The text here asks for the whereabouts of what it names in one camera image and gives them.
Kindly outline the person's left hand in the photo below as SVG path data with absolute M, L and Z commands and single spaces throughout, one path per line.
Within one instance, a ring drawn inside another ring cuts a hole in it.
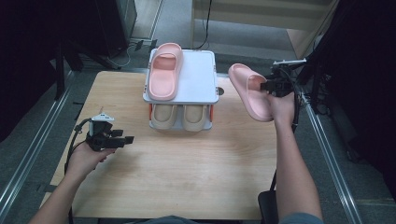
M 81 183 L 100 162 L 115 152 L 115 148 L 94 151 L 86 142 L 78 144 L 71 154 L 64 179 L 70 183 Z

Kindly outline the pink slide slipper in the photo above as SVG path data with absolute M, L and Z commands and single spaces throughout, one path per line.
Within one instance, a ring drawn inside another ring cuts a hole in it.
M 176 97 L 183 61 L 183 51 L 179 44 L 165 43 L 156 49 L 148 75 L 148 95 L 151 99 L 169 101 Z
M 233 64 L 228 75 L 248 114 L 257 121 L 271 121 L 273 117 L 267 93 L 261 90 L 266 78 L 241 63 Z

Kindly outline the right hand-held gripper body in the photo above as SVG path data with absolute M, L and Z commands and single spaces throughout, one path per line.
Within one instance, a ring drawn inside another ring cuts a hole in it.
M 275 89 L 271 91 L 271 93 L 275 97 L 284 97 L 291 92 L 297 96 L 298 89 L 296 87 L 297 77 L 295 71 L 304 66 L 306 62 L 306 58 L 301 60 L 273 62 L 272 73 L 275 76 Z

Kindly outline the dark cabinet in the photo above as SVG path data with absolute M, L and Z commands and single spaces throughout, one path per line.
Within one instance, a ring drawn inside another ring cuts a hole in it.
M 134 0 L 95 0 L 104 43 L 104 54 L 110 58 L 130 44 L 137 11 Z

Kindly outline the black tripod stand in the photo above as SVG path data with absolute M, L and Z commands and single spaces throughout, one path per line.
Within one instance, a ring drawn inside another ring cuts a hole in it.
M 55 48 L 55 74 L 56 74 L 56 95 L 55 100 L 59 100 L 65 93 L 64 62 L 67 62 L 73 71 L 81 71 L 83 62 L 79 54 L 85 54 L 96 63 L 110 70 L 120 70 L 119 66 L 112 65 L 91 50 L 80 44 L 68 40 L 60 39 Z

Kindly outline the black metal stand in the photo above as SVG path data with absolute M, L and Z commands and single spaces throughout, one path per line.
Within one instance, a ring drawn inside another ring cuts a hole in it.
M 307 62 L 301 69 L 297 81 L 305 88 L 307 102 L 310 108 L 317 114 L 319 100 L 319 83 L 321 78 L 321 65 L 318 63 L 318 55 L 323 50 L 323 39 L 332 22 L 333 12 L 337 8 L 339 0 L 313 0 L 313 9 L 318 15 L 311 19 L 309 26 L 303 30 L 288 31 L 298 58 L 306 58 Z

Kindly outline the person's grey-blue clothing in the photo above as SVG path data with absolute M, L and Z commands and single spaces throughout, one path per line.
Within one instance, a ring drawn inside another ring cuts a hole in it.
M 203 224 L 184 217 L 159 217 L 138 224 Z M 279 220 L 277 224 L 324 224 L 320 218 L 307 213 L 293 213 Z

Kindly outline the white two-tier shoe rack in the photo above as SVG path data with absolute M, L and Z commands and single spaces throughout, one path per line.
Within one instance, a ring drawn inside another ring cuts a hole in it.
M 177 95 L 170 101 L 155 101 L 149 96 L 149 79 L 154 54 L 150 53 L 143 99 L 149 105 L 152 115 L 154 105 L 177 105 L 177 117 L 172 131 L 183 131 L 184 105 L 205 105 L 205 123 L 203 130 L 212 128 L 213 105 L 219 100 L 215 55 L 209 50 L 183 49 L 183 64 L 179 73 Z

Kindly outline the light wooden shelf unit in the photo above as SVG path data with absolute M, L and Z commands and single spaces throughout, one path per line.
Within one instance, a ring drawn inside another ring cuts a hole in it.
M 340 0 L 192 0 L 191 42 L 195 19 L 284 28 L 297 58 L 309 54 L 326 32 Z

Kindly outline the cream perforated clog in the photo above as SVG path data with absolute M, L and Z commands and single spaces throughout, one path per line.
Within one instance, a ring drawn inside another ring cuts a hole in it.
M 183 128 L 189 132 L 199 132 L 205 127 L 206 106 L 184 105 Z
M 154 128 L 167 130 L 174 126 L 177 119 L 176 105 L 154 105 L 151 112 L 151 123 Z

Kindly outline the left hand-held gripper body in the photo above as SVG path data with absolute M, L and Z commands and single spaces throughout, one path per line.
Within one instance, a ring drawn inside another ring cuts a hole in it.
M 111 135 L 111 121 L 114 120 L 114 118 L 107 114 L 99 114 L 90 118 L 86 142 L 92 150 L 100 151 L 104 148 L 106 140 Z

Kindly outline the person's right hand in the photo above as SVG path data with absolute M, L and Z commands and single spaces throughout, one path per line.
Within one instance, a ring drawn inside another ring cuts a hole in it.
M 269 96 L 271 113 L 276 125 L 290 126 L 294 119 L 294 93 L 284 97 Z

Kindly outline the metal floor rail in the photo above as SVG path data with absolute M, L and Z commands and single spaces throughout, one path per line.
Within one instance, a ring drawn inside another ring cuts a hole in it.
M 58 100 L 55 100 L 56 86 L 51 86 L 0 143 L 0 224 L 5 223 L 14 209 L 22 186 L 78 78 L 79 72 L 66 74 L 65 92 Z
M 332 152 L 332 146 L 323 129 L 321 121 L 318 115 L 315 114 L 314 109 L 308 102 L 308 99 L 306 98 L 304 93 L 302 93 L 302 102 L 305 105 L 305 110 L 310 119 L 315 135 L 317 136 L 320 149 L 322 151 L 326 165 L 329 169 L 330 176 L 332 177 L 332 182 L 334 183 L 338 198 L 344 208 L 348 223 L 363 224 L 359 209 L 344 178 L 341 168 Z

